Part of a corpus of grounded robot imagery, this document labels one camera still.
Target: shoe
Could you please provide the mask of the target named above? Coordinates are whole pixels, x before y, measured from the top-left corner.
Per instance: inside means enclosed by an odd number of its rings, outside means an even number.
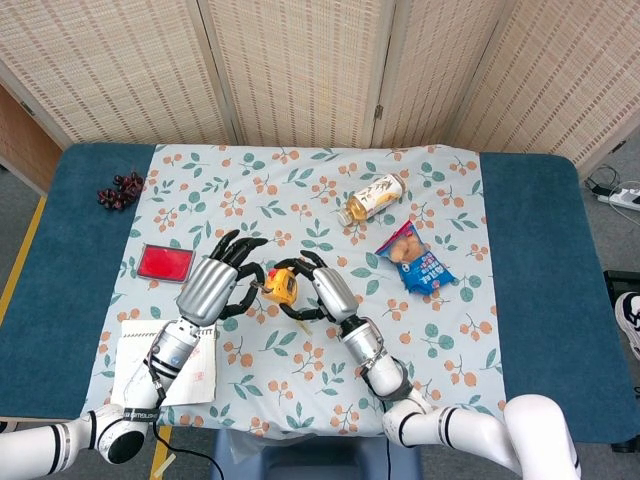
[[[640,293],[623,293],[616,300],[616,320],[627,334],[633,354],[640,360]]]

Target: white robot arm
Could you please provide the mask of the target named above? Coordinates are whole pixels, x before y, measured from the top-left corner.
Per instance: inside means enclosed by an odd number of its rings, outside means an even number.
[[[226,234],[209,258],[194,270],[177,304],[180,319],[167,322],[149,354],[125,388],[125,405],[106,405],[67,423],[0,435],[0,480],[37,478],[69,468],[81,449],[96,449],[113,464],[133,458],[144,442],[149,422],[159,416],[166,391],[199,340],[200,328],[245,312],[258,288],[251,286],[242,301],[227,305],[239,279],[255,275],[264,283],[260,265],[242,265],[249,253],[267,243],[262,238],[231,241]]]
[[[398,445],[444,445],[488,458],[525,480],[580,478],[578,457],[560,407],[547,397],[523,395],[509,401],[505,424],[491,415],[454,407],[435,407],[413,388],[404,366],[393,359],[373,321],[357,316],[358,303],[335,270],[315,253],[312,263],[287,259],[275,268],[293,268],[318,293],[315,310],[281,304],[297,320],[327,317],[341,327],[340,338],[362,367],[362,378],[381,400],[394,401],[383,416],[387,437]]]

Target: notebook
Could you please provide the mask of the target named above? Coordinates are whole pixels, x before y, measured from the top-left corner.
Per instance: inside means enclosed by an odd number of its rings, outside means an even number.
[[[124,389],[146,356],[165,320],[125,320],[116,351],[111,403],[124,405]],[[215,398],[215,327],[200,330],[200,341],[171,384],[163,406],[210,403]]]

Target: bottle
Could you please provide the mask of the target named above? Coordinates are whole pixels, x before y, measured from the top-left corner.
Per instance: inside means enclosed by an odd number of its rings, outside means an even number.
[[[389,173],[351,195],[338,212],[338,221],[343,227],[363,222],[398,200],[406,190],[404,180],[395,173]]]

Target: chip bag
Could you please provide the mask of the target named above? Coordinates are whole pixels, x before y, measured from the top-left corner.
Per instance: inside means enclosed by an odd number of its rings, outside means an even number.
[[[400,277],[410,292],[431,295],[455,278],[425,248],[411,221],[394,233],[376,254],[396,264]]]

